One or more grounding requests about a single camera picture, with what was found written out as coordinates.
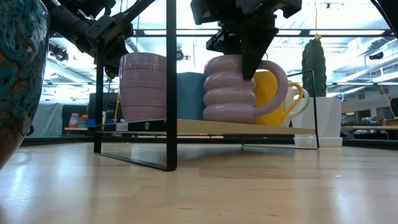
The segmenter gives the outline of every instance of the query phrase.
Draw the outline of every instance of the artificial cactus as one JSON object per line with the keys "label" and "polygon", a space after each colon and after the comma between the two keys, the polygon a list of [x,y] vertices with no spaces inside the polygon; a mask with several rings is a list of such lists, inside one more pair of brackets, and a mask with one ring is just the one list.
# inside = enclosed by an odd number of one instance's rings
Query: artificial cactus
{"label": "artificial cactus", "polygon": [[319,39],[310,40],[305,45],[303,51],[303,88],[313,96],[312,91],[312,73],[306,72],[313,70],[315,72],[315,96],[326,96],[326,64],[325,53],[322,43]]}

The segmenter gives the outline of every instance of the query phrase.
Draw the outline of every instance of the blue patterned vase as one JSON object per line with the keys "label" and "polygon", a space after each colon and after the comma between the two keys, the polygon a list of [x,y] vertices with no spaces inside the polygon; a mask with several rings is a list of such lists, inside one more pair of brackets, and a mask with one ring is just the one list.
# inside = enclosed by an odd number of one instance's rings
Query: blue patterned vase
{"label": "blue patterned vase", "polygon": [[49,19],[40,0],[0,0],[0,169],[29,132],[39,104]]}

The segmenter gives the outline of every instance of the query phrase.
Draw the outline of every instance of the wooden table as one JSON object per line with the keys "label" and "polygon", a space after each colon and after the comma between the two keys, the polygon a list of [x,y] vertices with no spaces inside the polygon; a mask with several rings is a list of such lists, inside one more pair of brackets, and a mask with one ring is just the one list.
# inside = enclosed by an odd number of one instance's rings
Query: wooden table
{"label": "wooden table", "polygon": [[386,131],[388,140],[398,140],[398,126],[342,126],[342,131],[348,131],[348,137],[354,138],[356,130]]}
{"label": "wooden table", "polygon": [[[103,144],[162,160],[161,144]],[[398,152],[241,150],[181,144],[175,172],[93,154],[92,143],[22,147],[0,170],[4,224],[309,224],[398,220]]]}

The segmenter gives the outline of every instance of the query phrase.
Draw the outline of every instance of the teal cloth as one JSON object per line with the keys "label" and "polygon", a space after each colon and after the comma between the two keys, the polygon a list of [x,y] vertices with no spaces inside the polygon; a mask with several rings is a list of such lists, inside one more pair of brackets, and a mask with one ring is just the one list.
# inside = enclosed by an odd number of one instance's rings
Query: teal cloth
{"label": "teal cloth", "polygon": [[177,74],[177,118],[203,121],[205,104],[202,73],[185,72]]}

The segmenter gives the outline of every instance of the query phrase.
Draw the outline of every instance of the pink ribbed mug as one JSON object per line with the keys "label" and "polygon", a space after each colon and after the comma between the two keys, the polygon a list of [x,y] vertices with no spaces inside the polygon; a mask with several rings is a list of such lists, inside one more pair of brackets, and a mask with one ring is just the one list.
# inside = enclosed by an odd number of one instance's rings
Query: pink ribbed mug
{"label": "pink ribbed mug", "polygon": [[278,83],[277,93],[271,102],[256,108],[254,80],[243,80],[241,55],[223,55],[211,59],[205,66],[206,109],[203,118],[207,121],[253,124],[258,116],[276,110],[285,100],[288,81],[284,70],[276,63],[263,60],[259,69],[272,72]]}

